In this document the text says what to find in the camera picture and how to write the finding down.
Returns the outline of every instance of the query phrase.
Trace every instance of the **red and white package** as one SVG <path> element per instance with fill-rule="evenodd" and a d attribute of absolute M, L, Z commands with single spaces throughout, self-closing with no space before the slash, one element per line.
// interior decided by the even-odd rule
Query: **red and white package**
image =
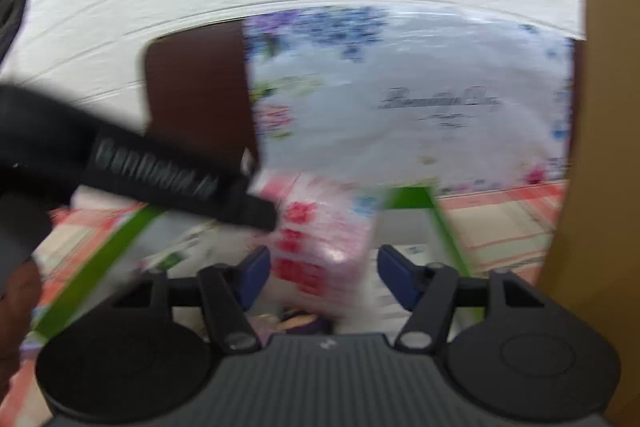
<path fill-rule="evenodd" d="M 270 298 L 331 317 L 356 298 L 382 194 L 312 174 L 266 171 L 252 192 L 278 207 L 278 227 L 260 238 L 271 251 Z"/>

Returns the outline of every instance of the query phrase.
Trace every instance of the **cardboard box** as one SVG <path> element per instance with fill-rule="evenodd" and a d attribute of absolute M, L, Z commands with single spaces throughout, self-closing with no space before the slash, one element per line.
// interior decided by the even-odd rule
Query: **cardboard box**
<path fill-rule="evenodd" d="M 622 359 L 607 410 L 640 425 L 640 0 L 586 0 L 570 187 L 539 287 Z"/>

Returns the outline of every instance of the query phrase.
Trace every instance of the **ribbed gray panel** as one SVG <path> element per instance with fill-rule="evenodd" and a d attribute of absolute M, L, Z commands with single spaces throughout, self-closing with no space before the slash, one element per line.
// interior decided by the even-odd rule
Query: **ribbed gray panel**
<path fill-rule="evenodd" d="M 277 335 L 222 362 L 178 410 L 137 427 L 513 427 L 452 391 L 433 360 L 392 350 L 382 335 Z M 562 427 L 605 427 L 599 417 Z M 55 418 L 49 427 L 86 427 Z"/>

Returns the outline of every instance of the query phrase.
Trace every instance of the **blue gripper pad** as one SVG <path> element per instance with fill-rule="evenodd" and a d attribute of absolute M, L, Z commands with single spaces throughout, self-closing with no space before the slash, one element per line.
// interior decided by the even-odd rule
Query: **blue gripper pad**
<path fill-rule="evenodd" d="M 407 311 L 414 310 L 423 293 L 417 285 L 417 270 L 414 263 L 391 245 L 378 249 L 378 276 Z"/>
<path fill-rule="evenodd" d="M 242 310 L 247 311 L 254 304 L 262 287 L 269 279 L 271 254 L 267 247 L 258 247 L 236 266 L 239 272 L 239 284 L 236 287 L 236 300 Z"/>

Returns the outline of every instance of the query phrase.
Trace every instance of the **human hand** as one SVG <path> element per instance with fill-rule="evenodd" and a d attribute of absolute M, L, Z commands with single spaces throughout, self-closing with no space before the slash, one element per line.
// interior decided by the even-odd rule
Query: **human hand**
<path fill-rule="evenodd" d="M 41 292 L 38 266 L 29 260 L 8 279 L 0 299 L 0 403 L 9 392 L 11 377 L 20 369 L 20 344 L 29 332 L 31 312 Z"/>

